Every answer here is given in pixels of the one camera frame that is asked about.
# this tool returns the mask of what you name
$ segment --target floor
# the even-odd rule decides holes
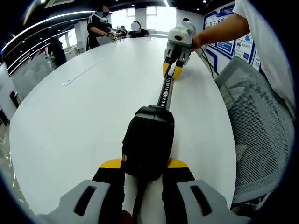
[[[2,175],[7,182],[9,189],[15,197],[15,200],[27,212],[29,216],[33,217],[34,213],[26,202],[14,173],[14,167],[9,147],[9,124],[7,126],[3,124],[0,125],[0,167],[0,172],[2,172]]]

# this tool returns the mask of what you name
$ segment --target face mask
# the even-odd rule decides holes
[[[103,12],[96,12],[96,14],[97,14],[99,17],[104,17]]]
[[[99,16],[99,17],[106,17],[109,15],[109,12],[96,12],[96,14]]]

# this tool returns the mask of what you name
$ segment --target white table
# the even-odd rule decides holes
[[[63,194],[92,179],[100,164],[121,157],[134,113],[157,103],[166,42],[125,39],[92,49],[54,70],[24,99],[11,120],[10,147],[35,214],[51,212]],[[229,207],[236,175],[232,128],[221,94],[196,53],[174,83],[170,111],[175,119],[171,158],[186,162]],[[123,208],[132,212],[136,181],[126,176],[125,182]],[[165,223],[161,192],[161,179],[148,186],[144,223]]]

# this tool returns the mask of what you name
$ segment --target black shirt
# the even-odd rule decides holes
[[[136,38],[136,37],[144,37],[146,34],[149,35],[149,32],[145,29],[141,29],[139,33],[130,31],[129,34],[132,38]]]
[[[90,31],[91,27],[96,27],[97,29],[99,29],[101,31],[105,31],[107,29],[107,23],[101,22],[100,19],[95,15],[89,16],[88,21],[87,21],[87,31],[89,33],[89,37],[96,38],[96,37],[104,36],[104,35],[97,34],[93,31]]]
[[[53,55],[59,55],[64,54],[64,50],[62,49],[62,43],[57,39],[51,40],[49,46],[48,46],[48,54],[51,55],[51,52],[53,52]]]

